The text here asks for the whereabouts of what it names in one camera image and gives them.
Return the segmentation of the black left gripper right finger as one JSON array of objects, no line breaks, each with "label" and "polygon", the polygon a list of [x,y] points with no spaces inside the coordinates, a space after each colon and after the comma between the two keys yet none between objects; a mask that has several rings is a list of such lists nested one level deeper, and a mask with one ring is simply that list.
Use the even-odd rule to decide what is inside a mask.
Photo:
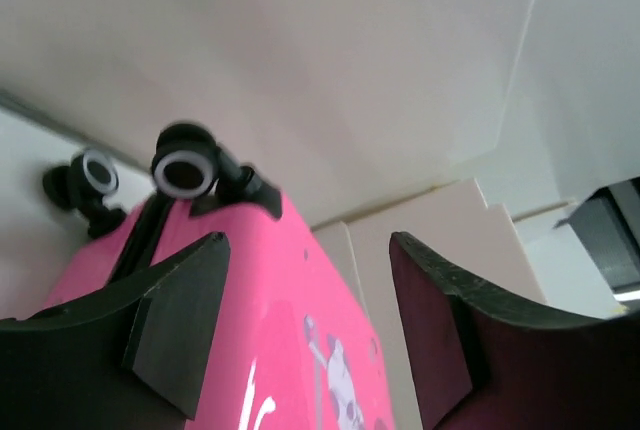
[{"label": "black left gripper right finger", "polygon": [[639,314],[600,320],[506,290],[407,232],[392,278],[426,429],[635,429]]}]

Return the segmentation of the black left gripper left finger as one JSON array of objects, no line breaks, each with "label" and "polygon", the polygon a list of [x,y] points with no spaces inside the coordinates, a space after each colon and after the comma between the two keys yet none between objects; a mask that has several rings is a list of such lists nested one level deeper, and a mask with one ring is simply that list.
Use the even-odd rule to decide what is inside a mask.
[{"label": "black left gripper left finger", "polygon": [[229,267],[225,235],[1,323],[5,429],[181,429],[195,417]]}]

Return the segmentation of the pink kids suitcase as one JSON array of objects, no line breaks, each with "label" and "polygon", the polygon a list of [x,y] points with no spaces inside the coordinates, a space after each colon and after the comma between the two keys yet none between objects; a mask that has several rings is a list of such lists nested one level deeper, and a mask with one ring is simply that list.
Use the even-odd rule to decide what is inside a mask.
[{"label": "pink kids suitcase", "polygon": [[189,429],[391,429],[379,338],[292,202],[200,125],[156,142],[154,193],[132,211],[96,149],[47,169],[44,192],[79,212],[90,243],[47,298],[56,306],[224,234],[229,270],[197,412]]}]

